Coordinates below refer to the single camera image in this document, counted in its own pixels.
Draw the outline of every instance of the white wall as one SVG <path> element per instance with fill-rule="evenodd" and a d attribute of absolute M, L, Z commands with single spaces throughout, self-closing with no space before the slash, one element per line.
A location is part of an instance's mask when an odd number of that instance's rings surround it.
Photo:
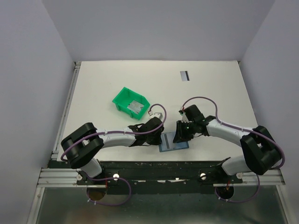
<path fill-rule="evenodd" d="M 73 62 L 40 0 L 0 6 L 0 223 L 26 223 Z"/>
<path fill-rule="evenodd" d="M 76 61 L 240 60 L 274 0 L 43 0 Z"/>
<path fill-rule="evenodd" d="M 240 66 L 258 123 L 285 150 L 282 168 L 299 220 L 299 1 L 276 0 Z"/>

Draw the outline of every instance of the white table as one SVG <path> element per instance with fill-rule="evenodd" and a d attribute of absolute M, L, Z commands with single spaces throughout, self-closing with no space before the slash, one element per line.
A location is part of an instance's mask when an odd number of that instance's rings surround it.
<path fill-rule="evenodd" d="M 183 82 L 180 71 L 188 71 L 190 81 Z M 71 106 L 65 123 L 66 137 L 86 122 L 107 130 L 123 129 L 145 123 L 116 109 L 112 103 L 123 87 L 143 95 L 150 104 L 160 103 L 167 110 L 164 132 L 176 130 L 181 105 L 194 96 L 213 99 L 221 120 L 239 126 L 256 127 L 256 118 L 236 61 L 99 61 L 82 62 Z M 212 103 L 195 99 L 205 115 L 215 115 Z M 162 112 L 154 107 L 153 112 Z M 242 154 L 241 148 L 215 137 L 199 137 L 189 142 L 189 149 L 160 153 L 158 146 L 110 147 L 101 149 L 100 161 L 214 161 Z M 63 152 L 59 146 L 58 161 Z"/>

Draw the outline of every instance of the black mounting plate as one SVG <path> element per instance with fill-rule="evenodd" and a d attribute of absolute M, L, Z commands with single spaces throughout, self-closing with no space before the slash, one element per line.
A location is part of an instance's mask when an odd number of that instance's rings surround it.
<path fill-rule="evenodd" d="M 132 194 L 184 194 L 202 193 L 213 194 L 213 184 L 226 184 L 228 179 L 216 180 L 212 177 L 215 167 L 221 161 L 144 161 L 100 162 L 104 172 L 96 178 L 113 177 L 118 174 L 126 179 L 131 187 Z M 82 174 L 83 179 L 78 185 L 102 185 L 105 181 L 93 182 Z M 231 183 L 242 183 L 235 175 L 230 176 Z M 128 193 L 128 187 L 123 181 L 110 180 L 107 182 L 108 194 L 123 195 Z"/>

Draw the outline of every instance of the green bin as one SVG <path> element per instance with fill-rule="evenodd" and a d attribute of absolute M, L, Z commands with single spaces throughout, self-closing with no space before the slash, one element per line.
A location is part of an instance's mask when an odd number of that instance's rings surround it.
<path fill-rule="evenodd" d="M 124 111 L 129 114 L 130 117 L 140 120 L 147 109 L 150 107 L 150 103 L 147 99 L 130 89 L 124 87 L 119 94 L 112 100 L 115 103 L 116 108 L 119 111 Z"/>

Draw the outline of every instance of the white panel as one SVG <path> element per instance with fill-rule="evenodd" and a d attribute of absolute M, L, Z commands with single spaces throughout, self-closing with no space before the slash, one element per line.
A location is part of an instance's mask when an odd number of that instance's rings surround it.
<path fill-rule="evenodd" d="M 180 71 L 188 71 L 190 81 L 183 82 Z M 240 126 L 256 127 L 257 123 L 237 62 L 196 61 L 101 61 L 82 62 L 63 136 L 86 122 L 95 127 L 114 130 L 148 120 L 138 121 L 120 112 L 112 103 L 123 87 L 143 95 L 151 105 L 161 103 L 167 110 L 164 132 L 176 130 L 181 105 L 190 97 L 206 96 L 219 106 L 219 117 Z M 214 115 L 214 105 L 194 100 L 205 116 Z M 162 112 L 154 107 L 153 112 Z M 160 153 L 158 146 L 110 147 L 101 149 L 96 158 L 110 161 L 193 161 L 222 160 L 238 156 L 237 145 L 216 137 L 199 137 L 189 142 L 190 148 Z"/>
<path fill-rule="evenodd" d="M 105 132 L 105 129 L 98 128 L 97 132 Z M 107 131 L 125 131 L 125 132 L 132 132 L 131 129 L 123 128 L 119 130 L 107 130 Z M 136 138 L 133 134 L 120 134 L 120 133 L 113 133 L 113 134 L 105 134 L 99 135 L 101 139 L 103 139 L 104 146 L 103 148 L 113 147 L 113 146 L 126 146 L 129 147 L 132 145 Z"/>
<path fill-rule="evenodd" d="M 43 0 L 76 61 L 240 60 L 274 0 Z"/>
<path fill-rule="evenodd" d="M 74 64 L 40 1 L 1 1 L 0 21 L 0 223 L 24 224 Z"/>
<path fill-rule="evenodd" d="M 230 124 L 230 125 L 234 125 L 239 128 L 244 128 L 244 129 L 249 129 L 249 130 L 252 130 L 252 128 L 254 128 L 254 127 L 241 127 L 236 124 Z M 236 130 L 234 128 L 227 127 L 225 125 L 221 125 L 221 123 L 219 123 L 216 119 L 209 122 L 206 129 L 207 129 L 207 132 L 209 133 L 209 135 L 230 141 L 238 146 L 241 146 L 240 139 L 242 138 L 242 136 L 249 134 L 249 132 L 242 132 L 242 131 Z"/>
<path fill-rule="evenodd" d="M 235 175 L 236 173 L 251 172 L 248 168 L 244 155 L 228 159 L 221 166 L 227 175 Z"/>
<path fill-rule="evenodd" d="M 85 166 L 82 166 L 80 169 L 90 177 L 95 177 L 102 173 L 102 167 L 95 158 L 90 160 L 89 163 L 87 163 Z"/>
<path fill-rule="evenodd" d="M 299 220 L 299 2 L 276 0 L 241 69 L 259 124 L 285 151 L 282 172 Z"/>

